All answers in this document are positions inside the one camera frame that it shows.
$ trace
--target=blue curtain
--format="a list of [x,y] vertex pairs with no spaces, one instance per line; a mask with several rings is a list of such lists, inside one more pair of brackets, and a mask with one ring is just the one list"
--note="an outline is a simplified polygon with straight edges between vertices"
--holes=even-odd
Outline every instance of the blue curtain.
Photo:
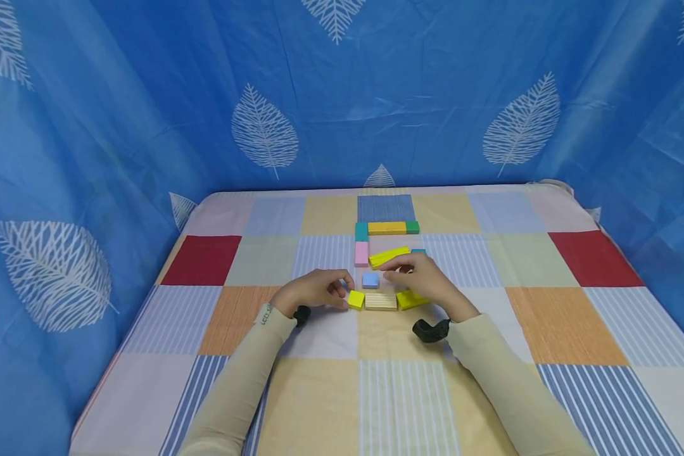
[[67,452],[208,193],[542,178],[684,330],[684,0],[0,0],[0,455]]

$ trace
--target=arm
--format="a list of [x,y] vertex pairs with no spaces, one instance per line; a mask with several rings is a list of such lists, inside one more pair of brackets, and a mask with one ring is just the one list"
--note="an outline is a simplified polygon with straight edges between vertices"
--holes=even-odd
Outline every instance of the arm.
[[296,326],[301,305],[347,308],[344,269],[316,269],[285,284],[261,307],[254,326],[213,383],[185,435],[179,456],[238,456],[269,380],[276,355]]
[[489,316],[481,315],[431,258],[422,253],[400,255],[380,269],[390,282],[441,303],[452,321],[448,344],[453,354],[489,398],[520,456],[595,456],[566,411],[511,350]]
[[195,415],[180,456],[240,455],[276,355],[296,321],[270,304],[218,375]]

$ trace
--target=beige sleeve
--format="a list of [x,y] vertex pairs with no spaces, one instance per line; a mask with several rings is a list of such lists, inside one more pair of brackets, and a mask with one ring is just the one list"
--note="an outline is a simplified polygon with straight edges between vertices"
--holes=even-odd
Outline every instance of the beige sleeve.
[[218,375],[185,435],[179,456],[238,456],[281,346],[296,321],[264,304]]
[[448,344],[499,415],[519,456],[593,456],[572,419],[483,313],[452,323]]

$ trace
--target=checkered bedsheet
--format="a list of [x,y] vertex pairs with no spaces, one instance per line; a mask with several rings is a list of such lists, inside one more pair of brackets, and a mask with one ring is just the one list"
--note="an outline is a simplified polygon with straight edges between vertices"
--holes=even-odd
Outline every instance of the checkered bedsheet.
[[[491,315],[599,455],[684,454],[684,335],[562,189],[215,193],[195,208],[75,428],[72,455],[175,455],[279,286],[353,264],[355,222],[418,220],[370,254],[424,248]],[[390,284],[381,284],[383,288]],[[446,344],[404,312],[315,309],[279,355],[245,455],[515,455]]]

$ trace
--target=hand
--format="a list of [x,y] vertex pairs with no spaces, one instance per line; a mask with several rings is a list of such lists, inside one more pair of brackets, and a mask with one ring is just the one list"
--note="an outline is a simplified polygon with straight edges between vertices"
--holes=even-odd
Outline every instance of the hand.
[[347,283],[348,289],[355,289],[355,281],[346,269],[314,269],[285,284],[269,302],[288,318],[299,306],[347,308],[343,299],[346,291],[340,280]]
[[479,315],[479,311],[441,272],[432,258],[424,253],[396,256],[382,264],[383,277],[393,284],[410,288],[415,294],[433,301],[446,311],[453,322],[462,322]]

